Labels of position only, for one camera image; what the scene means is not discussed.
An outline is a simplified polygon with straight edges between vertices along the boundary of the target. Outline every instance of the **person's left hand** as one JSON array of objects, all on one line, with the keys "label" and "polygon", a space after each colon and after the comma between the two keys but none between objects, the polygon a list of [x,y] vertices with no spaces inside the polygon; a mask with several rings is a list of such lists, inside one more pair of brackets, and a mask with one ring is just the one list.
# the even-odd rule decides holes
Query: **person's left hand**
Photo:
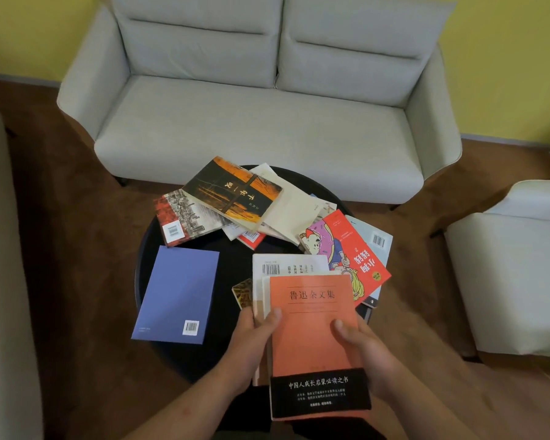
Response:
[{"label": "person's left hand", "polygon": [[228,377],[236,395],[249,387],[250,380],[263,357],[265,345],[280,320],[281,309],[273,309],[263,324],[255,327],[253,309],[245,307],[240,311],[228,349],[216,366]]}]

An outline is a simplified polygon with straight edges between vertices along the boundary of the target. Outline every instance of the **barcode sticker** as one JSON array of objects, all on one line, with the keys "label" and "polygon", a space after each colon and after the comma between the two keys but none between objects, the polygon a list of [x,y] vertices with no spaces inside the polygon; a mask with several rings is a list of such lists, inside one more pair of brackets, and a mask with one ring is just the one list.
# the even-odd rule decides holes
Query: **barcode sticker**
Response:
[{"label": "barcode sticker", "polygon": [[198,334],[199,325],[200,325],[199,321],[185,320],[185,324],[183,325],[182,335],[191,335],[195,337]]},{"label": "barcode sticker", "polygon": [[385,247],[385,239],[376,233],[373,236],[373,244],[378,245],[381,248]]},{"label": "barcode sticker", "polygon": [[263,264],[263,274],[279,274],[279,264]]},{"label": "barcode sticker", "polygon": [[255,242],[257,238],[261,235],[261,233],[253,233],[253,232],[244,232],[243,236],[248,239],[250,242]]},{"label": "barcode sticker", "polygon": [[183,228],[179,220],[163,225],[162,229],[165,234],[167,244],[185,237],[185,233],[183,233]]}]

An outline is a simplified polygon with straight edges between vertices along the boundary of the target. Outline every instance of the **forearm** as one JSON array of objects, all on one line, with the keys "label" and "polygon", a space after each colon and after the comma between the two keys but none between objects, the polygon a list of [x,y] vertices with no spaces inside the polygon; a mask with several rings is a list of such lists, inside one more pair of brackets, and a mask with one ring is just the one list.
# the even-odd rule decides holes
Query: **forearm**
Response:
[{"label": "forearm", "polygon": [[219,365],[125,440],[209,439],[235,393]]},{"label": "forearm", "polygon": [[410,440],[476,440],[477,436],[406,367],[390,380],[387,402]]}]

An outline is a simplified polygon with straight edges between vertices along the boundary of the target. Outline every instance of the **sofa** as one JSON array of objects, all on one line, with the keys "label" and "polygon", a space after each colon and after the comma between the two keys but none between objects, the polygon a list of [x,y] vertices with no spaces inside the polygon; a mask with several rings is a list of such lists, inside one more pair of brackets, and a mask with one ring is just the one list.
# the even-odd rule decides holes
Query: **sofa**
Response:
[{"label": "sofa", "polygon": [[477,349],[550,356],[550,181],[515,184],[445,236]]},{"label": "sofa", "polygon": [[10,157],[0,117],[0,439],[42,438],[37,358]]},{"label": "sofa", "polygon": [[112,0],[57,104],[115,177],[184,184],[214,156],[402,204],[462,144],[440,0]]}]

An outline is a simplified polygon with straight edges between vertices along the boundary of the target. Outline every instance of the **wall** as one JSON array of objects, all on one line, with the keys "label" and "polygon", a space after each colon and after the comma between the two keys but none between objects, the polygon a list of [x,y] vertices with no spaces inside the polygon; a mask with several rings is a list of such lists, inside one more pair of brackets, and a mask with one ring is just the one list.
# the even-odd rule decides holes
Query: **wall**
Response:
[{"label": "wall", "polygon": [[[550,0],[457,0],[440,43],[460,132],[550,143]],[[0,0],[0,73],[60,81],[97,0]]]}]

